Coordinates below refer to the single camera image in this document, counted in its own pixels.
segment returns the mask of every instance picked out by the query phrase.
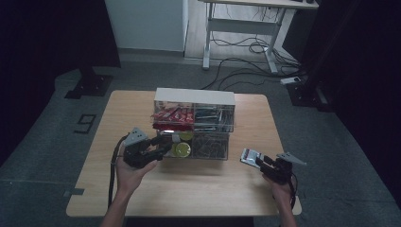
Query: plastic storage box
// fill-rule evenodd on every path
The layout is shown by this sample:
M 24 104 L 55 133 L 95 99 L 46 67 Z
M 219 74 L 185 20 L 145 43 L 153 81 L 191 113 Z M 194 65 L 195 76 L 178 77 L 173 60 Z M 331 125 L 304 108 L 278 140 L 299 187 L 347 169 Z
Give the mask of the plastic storage box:
M 174 143 L 167 157 L 227 160 L 234 116 L 234 93 L 158 88 L 152 124 Z

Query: wrist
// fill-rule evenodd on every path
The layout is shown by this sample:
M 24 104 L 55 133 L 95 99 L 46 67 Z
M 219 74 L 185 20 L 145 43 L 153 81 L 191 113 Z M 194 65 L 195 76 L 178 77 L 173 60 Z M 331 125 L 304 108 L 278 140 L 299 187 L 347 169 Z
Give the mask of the wrist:
M 122 190 L 117 190 L 114 196 L 114 200 L 121 202 L 128 202 L 131 198 L 132 193 L 128 193 Z
M 277 204 L 277 208 L 279 210 L 292 210 L 291 208 L 291 199 L 287 198 L 287 197 L 279 197 L 279 198 L 275 198 L 276 204 Z

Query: table leg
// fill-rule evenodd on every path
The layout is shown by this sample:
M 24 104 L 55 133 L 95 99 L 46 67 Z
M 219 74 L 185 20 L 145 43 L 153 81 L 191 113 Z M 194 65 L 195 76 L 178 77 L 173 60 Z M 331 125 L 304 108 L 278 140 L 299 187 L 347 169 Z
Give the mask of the table leg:
M 209 16 L 207 18 L 207 27 L 206 27 L 206 44 L 204 45 L 203 50 L 203 70 L 209 69 L 209 61 L 210 61 L 210 25 L 209 22 L 213 19 L 213 3 L 209 3 Z
M 265 47 L 265 56 L 266 56 L 266 59 L 268 60 L 270 71 L 273 74 L 278 74 L 278 71 L 277 71 L 277 67 L 274 62 L 274 57 L 272 56 L 271 52 L 273 51 L 274 44 L 277 40 L 278 32 L 280 31 L 280 27 L 281 27 L 281 24 L 283 23 L 283 18 L 284 18 L 285 14 L 286 14 L 286 9 L 282 8 L 280 10 L 280 14 L 278 16 L 278 21 L 276 22 L 273 34 L 271 35 L 269 47 Z

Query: white wall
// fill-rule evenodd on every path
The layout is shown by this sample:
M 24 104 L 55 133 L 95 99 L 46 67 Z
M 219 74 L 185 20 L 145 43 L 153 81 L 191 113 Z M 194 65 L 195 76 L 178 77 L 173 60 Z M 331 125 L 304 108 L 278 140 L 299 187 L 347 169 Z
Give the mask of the white wall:
M 106 0 L 118 48 L 183 51 L 188 0 Z

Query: human arm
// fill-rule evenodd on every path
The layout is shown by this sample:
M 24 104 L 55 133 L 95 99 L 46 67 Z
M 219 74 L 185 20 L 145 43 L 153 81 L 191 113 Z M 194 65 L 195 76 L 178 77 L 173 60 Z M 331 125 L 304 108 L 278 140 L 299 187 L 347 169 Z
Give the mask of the human arm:
M 280 221 L 282 227 L 296 227 L 297 223 L 295 217 L 292 214 L 291 201 L 291 190 L 289 185 L 286 183 L 281 185 L 275 183 L 269 177 L 263 174 L 263 178 L 270 183 L 271 191 L 277 204 L 277 209 L 280 215 Z
M 118 151 L 119 157 L 122 156 L 124 148 L 124 145 L 120 147 Z M 113 202 L 104 216 L 100 227 L 121 227 L 123 225 L 131 195 L 135 189 L 138 188 L 145 174 L 157 165 L 157 161 L 155 160 L 141 169 L 136 169 L 126 164 L 124 160 L 119 157 L 115 165 L 117 173 L 117 191 L 115 192 Z

